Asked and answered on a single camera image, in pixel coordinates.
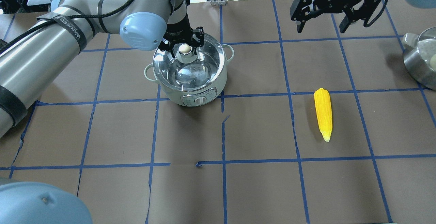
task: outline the yellow corn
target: yellow corn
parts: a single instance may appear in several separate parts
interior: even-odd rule
[[[330,94],[325,89],[315,91],[315,109],[318,127],[326,142],[330,141],[331,131],[333,130],[333,117],[331,115]]]

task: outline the yellow object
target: yellow object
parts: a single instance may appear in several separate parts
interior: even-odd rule
[[[324,140],[329,142],[333,130],[330,94],[327,90],[321,88],[315,91],[314,98],[318,127],[320,128]]]

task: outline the white pot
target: white pot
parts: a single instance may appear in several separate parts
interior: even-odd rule
[[[174,49],[177,51],[180,45],[176,44]],[[226,58],[224,47],[232,51],[230,58]],[[227,65],[235,52],[230,45],[221,45],[206,33],[204,46],[198,47],[197,52],[198,57],[194,62],[183,64],[177,58],[172,58],[171,53],[156,50],[153,62],[145,67],[144,75],[149,81],[160,84],[168,98],[179,105],[207,104],[224,89],[227,82]],[[150,68],[153,68],[154,79],[147,76],[147,70]]]

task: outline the blue grid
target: blue grid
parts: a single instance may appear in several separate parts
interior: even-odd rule
[[[380,179],[380,174],[378,172],[378,168],[377,168],[377,159],[409,159],[409,158],[434,158],[436,157],[436,154],[405,154],[405,155],[379,155],[379,156],[375,156],[374,152],[372,150],[372,145],[371,145],[371,141],[369,138],[369,134],[366,128],[366,123],[364,120],[364,115],[360,106],[360,102],[359,102],[359,98],[358,98],[358,94],[359,93],[366,93],[366,92],[409,92],[409,91],[420,91],[422,98],[424,100],[424,103],[428,109],[428,112],[430,114],[430,117],[436,127],[436,120],[435,120],[435,116],[433,114],[433,111],[428,103],[427,97],[425,96],[424,90],[427,90],[426,87],[421,86],[419,83],[417,83],[417,88],[408,88],[408,89],[368,89],[368,90],[357,90],[355,88],[354,85],[354,81],[353,81],[353,77],[348,65],[348,61],[347,61],[347,57],[342,45],[342,41],[346,41],[346,40],[355,40],[355,39],[397,39],[399,41],[400,47],[402,48],[402,50],[404,51],[404,47],[402,46],[401,43],[401,37],[402,35],[398,35],[398,32],[395,28],[394,22],[388,12],[388,10],[386,9],[386,13],[388,15],[388,18],[391,22],[391,25],[394,29],[394,36],[358,36],[358,37],[348,37],[348,38],[341,38],[339,32],[338,32],[338,28],[335,22],[335,19],[332,17],[333,20],[333,25],[335,27],[335,31],[337,34],[336,38],[326,38],[326,39],[297,39],[297,40],[283,40],[282,36],[281,36],[281,31],[280,31],[280,25],[279,25],[279,19],[277,16],[277,9],[276,9],[276,4],[275,4],[275,0],[272,0],[272,5],[274,7],[274,13],[275,13],[275,18],[276,18],[276,23],[277,23],[277,30],[278,30],[278,34],[279,34],[279,40],[278,41],[253,41],[253,42],[227,42],[225,44],[230,44],[230,45],[239,45],[239,44],[268,44],[268,43],[280,43],[280,50],[281,50],[281,54],[282,54],[282,63],[283,63],[283,70],[284,70],[284,75],[285,75],[285,82],[286,82],[286,88],[287,88],[287,92],[286,93],[262,93],[262,94],[243,94],[243,95],[225,95],[224,92],[221,93],[221,95],[218,97],[221,99],[221,111],[224,112],[224,100],[225,98],[238,98],[238,97],[262,97],[262,96],[288,96],[288,100],[289,100],[289,107],[290,107],[290,113],[291,113],[291,120],[292,120],[292,128],[293,128],[293,134],[294,134],[294,142],[295,142],[295,147],[296,147],[296,156],[297,158],[295,159],[252,159],[252,160],[226,160],[225,158],[225,121],[229,118],[227,117],[223,122],[222,122],[222,160],[221,161],[201,161],[198,162],[196,166],[200,167],[202,165],[216,165],[216,164],[222,164],[223,166],[223,209],[224,209],[224,223],[227,224],[227,185],[226,185],[226,164],[244,164],[244,163],[274,163],[274,162],[297,162],[299,165],[299,176],[300,176],[300,183],[301,183],[301,190],[302,190],[302,199],[303,199],[303,205],[304,205],[304,210],[305,210],[305,216],[306,216],[306,221],[308,224],[310,224],[310,218],[309,218],[309,210],[308,210],[308,206],[307,206],[307,199],[306,199],[306,191],[305,191],[305,186],[304,186],[304,177],[303,177],[303,170],[302,170],[302,162],[326,162],[326,161],[348,161],[348,160],[372,160],[373,165],[374,165],[374,170],[377,176],[377,182],[379,184],[380,187],[380,194],[381,197],[383,199],[383,204],[385,206],[386,209],[386,215],[388,218],[388,221],[390,223],[392,223],[392,219],[391,219],[391,215],[389,212],[389,207],[388,207],[388,203],[386,200],[386,196],[384,194],[384,190],[383,190],[383,184],[382,181]],[[222,14],[222,6],[220,5],[220,42],[223,44],[223,14]],[[5,34],[5,38],[7,37],[11,26],[14,22],[15,19],[15,14],[11,20],[11,23],[9,24],[8,30],[6,31]],[[92,112],[91,112],[91,116],[89,119],[89,127],[88,127],[88,131],[86,134],[86,140],[85,140],[85,144],[84,144],[84,148],[83,148],[83,154],[82,154],[82,159],[81,159],[81,164],[80,165],[61,165],[61,166],[29,166],[29,167],[17,167],[17,166],[11,166],[11,167],[0,167],[0,170],[10,170],[10,175],[9,178],[12,177],[13,173],[15,170],[27,170],[27,169],[67,169],[67,168],[74,168],[74,169],[79,169],[80,170],[80,174],[79,177],[81,177],[81,173],[83,168],[126,168],[126,167],[150,167],[150,174],[149,174],[149,189],[150,189],[150,198],[151,198],[151,187],[152,187],[152,178],[153,178],[153,168],[156,166],[169,166],[170,163],[155,163],[154,162],[154,152],[155,152],[155,147],[156,147],[156,133],[157,133],[157,121],[158,121],[158,114],[159,114],[159,102],[160,101],[164,101],[164,100],[169,100],[168,98],[160,98],[160,86],[158,87],[158,91],[157,91],[157,97],[155,99],[136,99],[136,100],[102,100],[102,101],[97,101],[97,95],[98,95],[98,90],[99,90],[99,86],[100,86],[100,81],[101,81],[101,77],[102,77],[102,73],[103,73],[103,68],[104,68],[104,63],[105,63],[105,59],[106,59],[106,53],[108,51],[116,51],[116,50],[135,50],[135,48],[108,48],[109,45],[109,40],[110,40],[110,35],[108,35],[107,41],[106,41],[106,47],[104,49],[93,49],[93,50],[84,50],[83,52],[96,52],[96,51],[103,51],[104,55],[103,55],[103,60],[102,60],[102,65],[101,65],[101,69],[100,69],[100,75],[98,78],[98,83],[97,83],[97,87],[96,87],[96,91],[95,91],[95,98],[94,101],[89,101],[89,102],[77,102],[77,103],[44,103],[44,102],[40,102],[37,101],[35,103],[35,107],[32,111],[32,114],[29,117],[28,123],[26,125],[26,128],[23,132],[23,134],[21,135],[21,141],[23,142],[23,139],[25,137],[26,131],[28,129],[28,126],[30,124],[33,112],[36,108],[36,106],[59,106],[59,105],[65,105],[65,106],[69,106],[69,105],[88,105],[88,104],[92,104],[93,108],[92,108]],[[344,63],[346,65],[347,68],[347,72],[350,78],[350,83],[352,85],[352,90],[340,90],[340,91],[331,91],[330,93],[353,93],[355,95],[355,99],[356,99],[356,104],[358,106],[358,110],[359,110],[359,114],[361,117],[361,122],[362,122],[362,126],[364,128],[364,132],[365,132],[365,136],[367,139],[367,143],[368,143],[368,147],[370,150],[370,156],[360,156],[360,157],[331,157],[331,158],[301,158],[300,154],[299,154],[299,149],[298,149],[298,143],[297,143],[297,138],[296,138],[296,133],[295,133],[295,126],[294,126],[294,115],[293,115],[293,105],[292,105],[292,96],[294,95],[311,95],[314,92],[291,92],[290,86],[289,86],[289,82],[288,82],[288,78],[287,78],[287,71],[286,71],[286,65],[285,65],[285,56],[284,56],[284,50],[283,50],[283,43],[284,42],[302,42],[302,41],[331,41],[331,40],[337,40],[340,44],[341,47],[341,51],[342,51],[342,55],[344,57]],[[150,163],[142,163],[142,164],[113,164],[113,165],[84,165],[84,158],[86,155],[86,148],[87,148],[87,144],[88,144],[88,139],[89,139],[89,134],[90,134],[90,130],[92,127],[92,120],[93,120],[93,115],[95,112],[95,107],[97,104],[100,103],[121,103],[121,102],[156,102],[156,113],[155,113],[155,121],[154,121],[154,132],[153,132],[153,145],[152,145],[152,150],[151,150],[151,162]],[[147,217],[146,217],[146,221],[145,223],[148,223],[148,214],[150,211],[150,205],[149,205],[149,209],[147,212]]]

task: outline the pot handle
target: pot handle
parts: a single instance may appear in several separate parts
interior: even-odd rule
[[[155,79],[151,79],[151,78],[149,78],[148,76],[147,76],[147,71],[148,71],[148,69],[150,69],[151,67],[153,67],[153,64],[151,63],[151,64],[149,64],[149,65],[147,65],[147,67],[145,67],[145,69],[144,69],[144,76],[145,76],[145,78],[147,78],[147,80],[148,81],[152,81],[152,82],[157,82],[157,77],[156,77],[156,75],[154,75],[154,78]]]
[[[221,46],[222,47],[227,47],[227,48],[229,48],[232,51],[232,56],[227,59],[227,64],[229,64],[230,61],[232,61],[233,57],[235,56],[235,50],[233,50],[233,47],[231,47],[230,45],[227,45],[227,44],[223,44]]]
[[[414,33],[406,33],[404,37],[401,39],[406,50],[412,50],[418,44],[419,36]]]

